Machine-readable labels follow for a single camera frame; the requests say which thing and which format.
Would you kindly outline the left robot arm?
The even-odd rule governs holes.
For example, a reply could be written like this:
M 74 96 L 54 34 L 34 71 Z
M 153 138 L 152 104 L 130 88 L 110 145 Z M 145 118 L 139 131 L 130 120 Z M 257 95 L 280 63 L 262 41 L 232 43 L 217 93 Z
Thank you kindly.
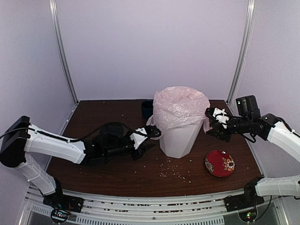
M 81 212 L 83 199 L 63 194 L 61 182 L 47 174 L 33 159 L 32 153 L 41 153 L 68 160 L 74 164 L 94 166 L 130 155 L 136 161 L 154 147 L 143 143 L 161 136 L 156 126 L 132 129 L 121 122 L 108 122 L 84 137 L 73 139 L 49 133 L 21 116 L 0 136 L 0 162 L 14 168 L 34 184 L 43 197 L 43 203 L 53 208 L 59 218 L 71 212 Z

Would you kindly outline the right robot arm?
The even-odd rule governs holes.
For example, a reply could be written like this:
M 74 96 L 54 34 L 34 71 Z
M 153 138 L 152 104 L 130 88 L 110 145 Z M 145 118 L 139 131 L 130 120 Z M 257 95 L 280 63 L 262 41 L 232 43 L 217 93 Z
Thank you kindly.
M 224 198 L 226 211 L 254 208 L 270 197 L 300 199 L 300 135 L 280 116 L 260 112 L 255 96 L 235 99 L 234 115 L 223 107 L 205 111 L 204 133 L 218 143 L 246 141 L 259 168 L 250 174 L 241 194 L 234 191 Z

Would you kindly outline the translucent pink plastic bag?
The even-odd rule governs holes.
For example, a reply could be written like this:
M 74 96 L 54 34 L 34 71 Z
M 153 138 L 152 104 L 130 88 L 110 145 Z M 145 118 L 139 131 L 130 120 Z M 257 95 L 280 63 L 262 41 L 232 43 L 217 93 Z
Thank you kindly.
M 209 107 L 209 99 L 194 88 L 168 87 L 155 93 L 153 115 L 146 125 L 156 126 L 164 135 L 172 128 L 201 123 Z

